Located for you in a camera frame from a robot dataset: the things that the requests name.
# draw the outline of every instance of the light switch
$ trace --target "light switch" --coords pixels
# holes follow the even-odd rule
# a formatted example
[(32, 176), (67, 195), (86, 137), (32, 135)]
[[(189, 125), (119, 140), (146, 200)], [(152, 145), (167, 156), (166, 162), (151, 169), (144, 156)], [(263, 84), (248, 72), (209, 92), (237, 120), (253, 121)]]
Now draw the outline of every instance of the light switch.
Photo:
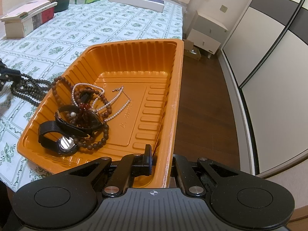
[(227, 11), (227, 7), (226, 6), (224, 6), (224, 5), (222, 5), (221, 7), (220, 7), (220, 11), (222, 11), (223, 13), (226, 13), (226, 11)]

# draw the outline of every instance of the cardboard box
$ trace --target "cardboard box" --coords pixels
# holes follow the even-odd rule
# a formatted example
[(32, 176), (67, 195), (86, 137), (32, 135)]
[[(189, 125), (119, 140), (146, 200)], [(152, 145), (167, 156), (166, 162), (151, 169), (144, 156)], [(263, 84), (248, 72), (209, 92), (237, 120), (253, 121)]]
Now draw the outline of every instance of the cardboard box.
[(188, 57), (190, 57), (192, 59), (195, 59), (197, 61), (199, 61), (200, 58), (201, 58), (200, 51), (199, 51), (199, 49), (197, 47), (193, 47), (192, 51), (184, 50), (184, 55), (188, 56)]
[(184, 42), (184, 50), (192, 51), (193, 42), (187, 39), (183, 39), (183, 42)]

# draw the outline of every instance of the black wristwatch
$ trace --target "black wristwatch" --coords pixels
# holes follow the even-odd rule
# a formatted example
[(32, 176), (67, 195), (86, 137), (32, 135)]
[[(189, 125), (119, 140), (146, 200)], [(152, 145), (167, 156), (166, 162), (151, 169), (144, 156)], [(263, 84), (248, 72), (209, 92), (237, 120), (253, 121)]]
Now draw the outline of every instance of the black wristwatch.
[(96, 110), (88, 110), (89, 123), (91, 125), (91, 127), (89, 128), (77, 127), (63, 120), (60, 113), (64, 111), (68, 111), (70, 113), (75, 112), (76, 114), (78, 114), (79, 107), (75, 105), (64, 105), (62, 107), (59, 107), (54, 115), (57, 125), (61, 129), (69, 133), (71, 136), (87, 137), (88, 135), (92, 135), (94, 132), (98, 131), (103, 127), (103, 119)]
[[(78, 146), (66, 131), (60, 128), (55, 121), (43, 122), (38, 127), (38, 141), (46, 149), (54, 151), (60, 155), (72, 155), (78, 151)], [(62, 137), (57, 141), (50, 140), (44, 135), (47, 133), (60, 133)]]

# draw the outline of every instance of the bed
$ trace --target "bed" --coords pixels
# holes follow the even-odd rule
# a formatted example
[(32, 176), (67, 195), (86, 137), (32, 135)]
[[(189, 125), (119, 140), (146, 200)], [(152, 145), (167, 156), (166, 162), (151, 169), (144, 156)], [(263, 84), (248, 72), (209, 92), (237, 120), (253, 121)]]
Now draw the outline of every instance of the bed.
[[(90, 45), (105, 42), (182, 38), (182, 6), (165, 1), (162, 13), (100, 0), (70, 5), (23, 39), (1, 39), (0, 58), (10, 68), (36, 79), (53, 80)], [(17, 142), (36, 107), (0, 93), (0, 180), (13, 191), (50, 172), (18, 154)]]

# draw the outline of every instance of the nightstand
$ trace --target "nightstand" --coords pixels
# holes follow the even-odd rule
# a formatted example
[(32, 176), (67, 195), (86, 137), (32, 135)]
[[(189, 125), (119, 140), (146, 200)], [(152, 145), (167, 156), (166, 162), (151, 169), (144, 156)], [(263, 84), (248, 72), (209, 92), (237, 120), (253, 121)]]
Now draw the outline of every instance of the nightstand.
[(186, 35), (194, 45), (209, 52), (210, 58), (227, 38), (228, 30), (219, 21), (197, 10)]

